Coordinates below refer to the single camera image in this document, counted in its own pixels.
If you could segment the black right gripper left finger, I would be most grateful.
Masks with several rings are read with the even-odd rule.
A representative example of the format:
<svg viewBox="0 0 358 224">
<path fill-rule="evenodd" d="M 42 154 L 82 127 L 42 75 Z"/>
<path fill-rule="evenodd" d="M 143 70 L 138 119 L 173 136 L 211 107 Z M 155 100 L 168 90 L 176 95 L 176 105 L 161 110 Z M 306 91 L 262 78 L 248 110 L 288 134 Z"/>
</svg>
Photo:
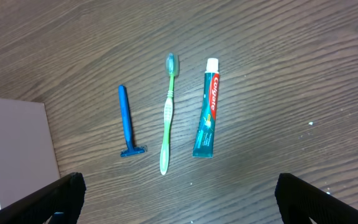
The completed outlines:
<svg viewBox="0 0 358 224">
<path fill-rule="evenodd" d="M 76 224 L 85 192 L 83 175 L 73 172 L 0 210 L 0 224 Z"/>
</svg>

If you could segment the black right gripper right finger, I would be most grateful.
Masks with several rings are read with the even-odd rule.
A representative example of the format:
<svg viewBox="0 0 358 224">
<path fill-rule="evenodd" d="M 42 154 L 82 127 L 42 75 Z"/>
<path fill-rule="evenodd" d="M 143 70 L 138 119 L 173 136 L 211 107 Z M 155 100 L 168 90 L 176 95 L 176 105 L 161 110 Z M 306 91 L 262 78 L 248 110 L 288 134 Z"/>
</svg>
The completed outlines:
<svg viewBox="0 0 358 224">
<path fill-rule="evenodd" d="M 281 173 L 275 198 L 284 224 L 353 224 L 358 210 L 290 173 Z"/>
</svg>

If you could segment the blue disposable razor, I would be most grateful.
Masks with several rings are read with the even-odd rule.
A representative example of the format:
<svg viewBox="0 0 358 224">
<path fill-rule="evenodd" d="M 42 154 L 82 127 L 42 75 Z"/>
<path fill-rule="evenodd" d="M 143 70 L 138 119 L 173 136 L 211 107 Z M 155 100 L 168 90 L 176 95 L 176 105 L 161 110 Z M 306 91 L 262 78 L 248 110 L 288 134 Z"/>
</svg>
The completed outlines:
<svg viewBox="0 0 358 224">
<path fill-rule="evenodd" d="M 134 135 L 132 132 L 131 113 L 129 108 L 127 90 L 124 85 L 119 85 L 118 94 L 119 94 L 119 104 L 121 109 L 124 139 L 127 146 L 127 149 L 121 152 L 121 157 L 129 157 L 129 156 L 145 153 L 147 150 L 146 146 L 139 146 L 139 147 L 134 146 Z"/>
</svg>

